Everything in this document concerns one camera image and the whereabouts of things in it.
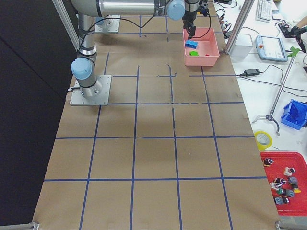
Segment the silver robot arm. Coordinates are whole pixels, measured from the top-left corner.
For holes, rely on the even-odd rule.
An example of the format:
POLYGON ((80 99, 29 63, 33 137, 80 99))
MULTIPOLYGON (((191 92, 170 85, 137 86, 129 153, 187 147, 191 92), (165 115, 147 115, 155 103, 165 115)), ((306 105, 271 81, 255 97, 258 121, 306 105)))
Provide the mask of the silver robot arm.
POLYGON ((99 99, 107 102, 110 78, 98 77, 94 73, 97 56, 95 34, 110 34, 119 31, 120 22, 128 22, 139 29, 147 25, 128 18, 129 15, 166 16, 169 6, 165 0, 74 0, 78 12, 79 42, 77 58, 71 64, 71 71, 78 86, 73 95, 86 103, 96 104, 99 99))
POLYGON ((183 28, 191 39, 196 32, 194 20, 200 8, 200 0, 169 0, 166 4, 166 14, 172 20, 182 19, 183 28))

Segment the person hand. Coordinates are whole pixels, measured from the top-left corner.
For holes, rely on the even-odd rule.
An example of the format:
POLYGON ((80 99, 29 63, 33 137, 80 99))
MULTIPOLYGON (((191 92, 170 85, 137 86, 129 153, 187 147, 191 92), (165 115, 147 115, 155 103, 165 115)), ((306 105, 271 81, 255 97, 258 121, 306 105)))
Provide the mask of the person hand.
POLYGON ((302 27, 304 27, 304 26, 306 26, 307 25, 307 17, 304 17, 303 19, 301 19, 298 23, 297 23, 297 27, 298 28, 302 28, 302 27))

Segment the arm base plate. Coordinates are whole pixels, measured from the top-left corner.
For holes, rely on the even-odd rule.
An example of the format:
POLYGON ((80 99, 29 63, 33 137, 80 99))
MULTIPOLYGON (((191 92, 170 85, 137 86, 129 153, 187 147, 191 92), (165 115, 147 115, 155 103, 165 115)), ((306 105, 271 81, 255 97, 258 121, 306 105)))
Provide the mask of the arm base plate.
POLYGON ((119 32, 120 15, 108 15, 107 20, 100 21, 95 25, 95 33, 114 34, 119 32))
POLYGON ((111 75, 97 75, 96 83, 94 86, 91 88, 82 88, 76 80, 71 94, 70 105, 107 106, 109 101, 111 82, 111 75))

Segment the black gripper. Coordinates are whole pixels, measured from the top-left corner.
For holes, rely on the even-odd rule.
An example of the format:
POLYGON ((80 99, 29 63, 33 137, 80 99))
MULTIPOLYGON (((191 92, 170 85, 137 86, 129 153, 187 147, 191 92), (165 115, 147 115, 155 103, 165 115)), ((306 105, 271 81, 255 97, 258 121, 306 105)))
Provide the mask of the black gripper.
POLYGON ((195 35, 196 26, 194 20, 196 19, 197 11, 185 11, 183 20, 183 27, 188 28, 188 39, 192 39, 195 35))

